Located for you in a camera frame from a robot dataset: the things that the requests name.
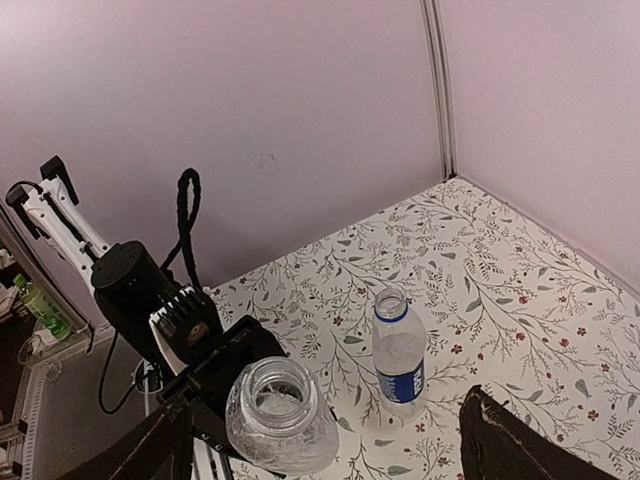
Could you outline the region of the aluminium front rail frame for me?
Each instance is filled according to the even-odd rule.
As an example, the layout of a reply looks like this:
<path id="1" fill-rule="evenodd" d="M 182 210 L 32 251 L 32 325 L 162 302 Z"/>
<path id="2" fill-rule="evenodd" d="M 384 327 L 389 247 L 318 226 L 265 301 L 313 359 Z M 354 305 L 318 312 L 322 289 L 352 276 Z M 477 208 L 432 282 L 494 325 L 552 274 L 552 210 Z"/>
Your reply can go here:
<path id="1" fill-rule="evenodd" d="M 133 386 L 148 364 L 119 340 L 107 360 L 110 329 L 93 347 L 77 341 L 28 368 L 22 418 L 27 433 L 8 453 L 23 479 L 55 479 L 101 453 L 157 407 L 146 381 Z"/>

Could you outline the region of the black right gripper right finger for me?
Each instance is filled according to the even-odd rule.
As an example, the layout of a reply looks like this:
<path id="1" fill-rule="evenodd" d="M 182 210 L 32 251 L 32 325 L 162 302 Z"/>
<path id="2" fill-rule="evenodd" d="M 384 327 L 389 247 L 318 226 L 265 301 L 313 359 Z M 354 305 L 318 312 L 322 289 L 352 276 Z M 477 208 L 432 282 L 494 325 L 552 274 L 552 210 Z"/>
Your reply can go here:
<path id="1" fill-rule="evenodd" d="M 533 431 L 479 385 L 459 411 L 466 479 L 610 479 L 611 474 Z"/>

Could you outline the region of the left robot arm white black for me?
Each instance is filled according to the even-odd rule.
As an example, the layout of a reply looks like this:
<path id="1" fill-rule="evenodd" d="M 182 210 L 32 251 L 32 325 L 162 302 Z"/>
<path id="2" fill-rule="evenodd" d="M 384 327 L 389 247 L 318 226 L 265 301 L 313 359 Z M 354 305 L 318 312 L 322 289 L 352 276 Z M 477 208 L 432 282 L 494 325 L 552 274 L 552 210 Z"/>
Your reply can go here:
<path id="1" fill-rule="evenodd" d="M 178 182 L 179 239 L 168 257 L 183 257 L 190 283 L 179 285 L 168 263 L 158 264 L 137 240 L 104 241 L 77 210 L 78 197 L 62 160 L 40 168 L 38 183 L 18 181 L 5 201 L 34 238 L 57 246 L 83 278 L 115 332 L 160 374 L 159 402 L 185 398 L 193 435 L 231 457 L 239 454 L 226 429 L 226 404 L 241 371 L 284 353 L 275 335 L 245 315 L 224 328 L 214 301 L 200 286 L 191 230 L 200 206 L 198 173 L 186 169 Z"/>

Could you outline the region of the green drink bottle background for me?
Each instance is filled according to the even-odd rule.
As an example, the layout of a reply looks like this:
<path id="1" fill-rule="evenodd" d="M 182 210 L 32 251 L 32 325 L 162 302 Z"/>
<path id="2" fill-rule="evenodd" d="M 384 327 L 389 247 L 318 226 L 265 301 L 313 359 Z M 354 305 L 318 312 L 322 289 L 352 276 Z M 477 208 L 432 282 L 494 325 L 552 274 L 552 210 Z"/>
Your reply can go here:
<path id="1" fill-rule="evenodd" d="M 23 305 L 49 330 L 57 341 L 64 341 L 72 334 L 71 326 L 66 317 L 35 283 L 28 280 L 23 274 L 16 275 L 13 283 L 18 288 Z"/>

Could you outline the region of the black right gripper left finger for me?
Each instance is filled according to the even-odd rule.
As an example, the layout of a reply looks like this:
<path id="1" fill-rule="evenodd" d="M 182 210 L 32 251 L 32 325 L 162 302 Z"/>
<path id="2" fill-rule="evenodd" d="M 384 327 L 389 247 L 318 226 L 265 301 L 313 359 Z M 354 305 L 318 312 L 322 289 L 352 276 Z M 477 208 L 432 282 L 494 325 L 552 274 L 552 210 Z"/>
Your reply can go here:
<path id="1" fill-rule="evenodd" d="M 167 464 L 171 479 L 193 469 L 193 416 L 178 400 L 161 406 L 111 447 L 67 472 L 64 479 L 152 479 Z"/>

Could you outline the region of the left aluminium corner post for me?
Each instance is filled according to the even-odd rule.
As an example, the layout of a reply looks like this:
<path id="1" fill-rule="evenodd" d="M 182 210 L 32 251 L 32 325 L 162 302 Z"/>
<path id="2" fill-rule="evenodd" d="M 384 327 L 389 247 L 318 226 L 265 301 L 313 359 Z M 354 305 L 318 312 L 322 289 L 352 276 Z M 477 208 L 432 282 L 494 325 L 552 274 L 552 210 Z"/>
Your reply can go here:
<path id="1" fill-rule="evenodd" d="M 457 155 L 451 76 L 440 2 L 421 1 L 430 56 L 439 146 L 445 180 L 457 176 Z"/>

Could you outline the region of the clear bottle white cap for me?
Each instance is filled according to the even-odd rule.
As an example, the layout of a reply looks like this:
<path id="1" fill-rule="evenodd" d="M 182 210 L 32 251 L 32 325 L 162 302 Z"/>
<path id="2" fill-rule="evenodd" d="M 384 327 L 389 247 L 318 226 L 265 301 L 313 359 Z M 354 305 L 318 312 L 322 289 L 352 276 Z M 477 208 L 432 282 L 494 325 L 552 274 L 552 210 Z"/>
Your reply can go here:
<path id="1" fill-rule="evenodd" d="M 242 370 L 225 423 L 242 459 L 277 474 L 319 473 L 339 449 L 337 420 L 315 375 L 288 357 L 267 357 Z"/>

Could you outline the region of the floral patterned table mat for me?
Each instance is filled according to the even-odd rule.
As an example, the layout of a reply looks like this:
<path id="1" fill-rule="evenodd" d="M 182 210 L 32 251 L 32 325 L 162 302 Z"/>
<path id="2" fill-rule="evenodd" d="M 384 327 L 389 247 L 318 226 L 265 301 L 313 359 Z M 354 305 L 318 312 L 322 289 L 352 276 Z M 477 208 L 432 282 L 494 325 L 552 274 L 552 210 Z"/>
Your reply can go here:
<path id="1" fill-rule="evenodd" d="M 382 405 L 375 295 L 425 324 L 422 412 Z M 619 479 L 639 475 L 639 297 L 476 186 L 453 179 L 210 291 L 258 319 L 337 415 L 326 479 L 459 479 L 457 414 L 479 385 L 535 432 Z"/>

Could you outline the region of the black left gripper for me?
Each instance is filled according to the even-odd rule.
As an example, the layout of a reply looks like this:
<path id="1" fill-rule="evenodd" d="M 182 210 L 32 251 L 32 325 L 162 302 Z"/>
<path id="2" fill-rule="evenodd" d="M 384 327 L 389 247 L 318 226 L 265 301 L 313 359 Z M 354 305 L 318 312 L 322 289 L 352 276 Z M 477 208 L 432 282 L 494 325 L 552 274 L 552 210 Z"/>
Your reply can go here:
<path id="1" fill-rule="evenodd" d="M 243 369 L 261 359 L 285 355 L 276 336 L 245 315 L 232 325 L 204 359 L 178 374 L 158 396 L 162 405 L 183 399 L 191 408 L 192 435 L 216 450 L 231 450 L 226 403 Z"/>

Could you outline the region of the Pepsi bottle blue label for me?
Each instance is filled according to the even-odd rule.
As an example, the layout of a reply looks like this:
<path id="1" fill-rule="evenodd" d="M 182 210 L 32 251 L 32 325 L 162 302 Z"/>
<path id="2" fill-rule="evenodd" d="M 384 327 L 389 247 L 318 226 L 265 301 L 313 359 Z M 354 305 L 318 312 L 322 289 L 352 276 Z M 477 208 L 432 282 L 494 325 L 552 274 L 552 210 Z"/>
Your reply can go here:
<path id="1" fill-rule="evenodd" d="M 421 412 L 425 386 L 424 324 L 405 294 L 380 291 L 374 300 L 372 356 L 384 408 L 404 422 Z"/>

